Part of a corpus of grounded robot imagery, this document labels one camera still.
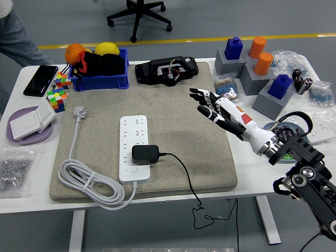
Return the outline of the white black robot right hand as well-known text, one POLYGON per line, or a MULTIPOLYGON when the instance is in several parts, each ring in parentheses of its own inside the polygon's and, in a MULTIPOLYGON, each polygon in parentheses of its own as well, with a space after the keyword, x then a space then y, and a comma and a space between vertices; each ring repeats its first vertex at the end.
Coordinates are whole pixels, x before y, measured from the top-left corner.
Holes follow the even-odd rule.
POLYGON ((265 154, 277 143, 274 133, 259 128, 248 114, 229 99, 204 89, 191 88, 190 92, 190 97, 199 102, 197 110, 202 115, 242 141, 249 142, 256 154, 265 154))

